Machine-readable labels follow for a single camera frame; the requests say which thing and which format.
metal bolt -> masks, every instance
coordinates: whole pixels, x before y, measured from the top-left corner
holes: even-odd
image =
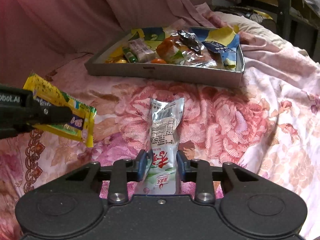
[[[165,203],[166,203],[166,201],[165,201],[164,199],[159,199],[157,202],[158,202],[159,204],[165,204]]]
[[[122,193],[113,193],[110,195],[109,197],[112,201],[115,201],[115,202],[120,202],[120,201],[123,201],[125,199],[125,196],[124,194]]]
[[[207,193],[207,192],[199,193],[197,195],[197,198],[203,202],[210,202],[210,201],[214,200],[214,197],[210,193]]]

yellow wrapper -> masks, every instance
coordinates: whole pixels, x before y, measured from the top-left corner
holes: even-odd
[[[67,124],[39,124],[33,127],[84,142],[87,147],[93,147],[94,117],[97,113],[94,107],[79,102],[36,74],[28,77],[23,89],[32,91],[34,100],[41,106],[68,106],[73,113],[72,120]]]

green tube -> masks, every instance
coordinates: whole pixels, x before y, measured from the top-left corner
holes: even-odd
[[[131,52],[131,50],[128,47],[123,47],[122,51],[124,53],[124,56],[130,63],[137,63],[138,59],[136,56]]]

open box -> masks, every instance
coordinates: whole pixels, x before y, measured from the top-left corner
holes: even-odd
[[[205,27],[191,27],[191,29],[213,30],[213,28]],[[105,63],[105,60],[121,46],[123,41],[127,41],[131,37],[132,32],[123,34],[90,58],[85,63],[88,73],[93,76],[152,78],[227,88],[238,88],[240,85],[245,68],[240,46],[236,52],[235,71],[170,64]]]

white snack package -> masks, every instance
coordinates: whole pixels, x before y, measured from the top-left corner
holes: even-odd
[[[128,46],[137,56],[139,63],[145,63],[156,58],[156,52],[149,49],[141,38],[129,41]]]
[[[151,100],[151,147],[153,160],[146,179],[136,188],[137,194],[167,195],[179,192],[177,126],[183,114],[184,98],[173,102]]]

